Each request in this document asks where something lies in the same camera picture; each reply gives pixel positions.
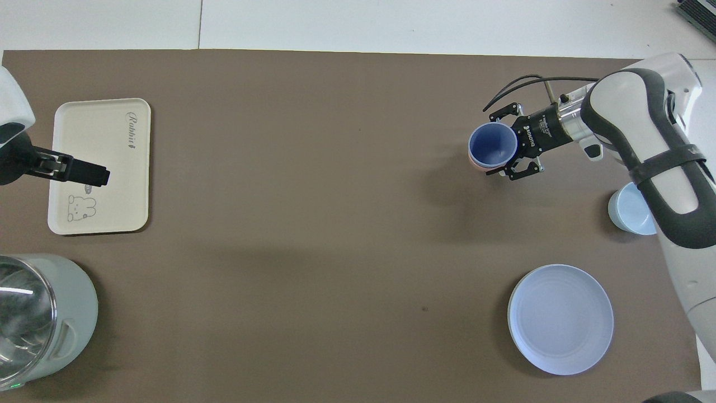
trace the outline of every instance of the blue cup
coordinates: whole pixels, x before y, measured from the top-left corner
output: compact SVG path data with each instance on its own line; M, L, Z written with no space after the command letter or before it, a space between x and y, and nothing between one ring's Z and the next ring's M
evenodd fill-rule
M517 135L505 123L488 122L473 131L468 154L481 171L504 166L517 152Z

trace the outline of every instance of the table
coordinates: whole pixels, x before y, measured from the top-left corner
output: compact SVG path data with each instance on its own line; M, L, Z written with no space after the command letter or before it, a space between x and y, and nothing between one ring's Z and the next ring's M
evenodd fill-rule
M699 389L693 331L656 238L607 216L626 171L567 145L544 154L544 173L510 182L465 155L487 121L480 109L512 78L601 77L629 63L6 52L37 116L37 146L51 146L67 101L139 97L153 111L142 231L61 237L47 228L47 182L0 189L2 252L68 257L100 299L78 359L7 397L640 402ZM543 92L535 85L505 103L535 111ZM591 273L614 307L610 349L576 376L533 367L506 323L517 281L553 262Z

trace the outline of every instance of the black strap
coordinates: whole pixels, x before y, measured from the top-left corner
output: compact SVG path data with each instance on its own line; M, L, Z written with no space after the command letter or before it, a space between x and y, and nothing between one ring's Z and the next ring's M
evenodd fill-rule
M632 182L639 185L647 179L676 168L690 161L706 161L706 157L701 154L699 148L694 144L684 144L676 148L671 148L661 154L648 158L646 161L635 166L629 171Z

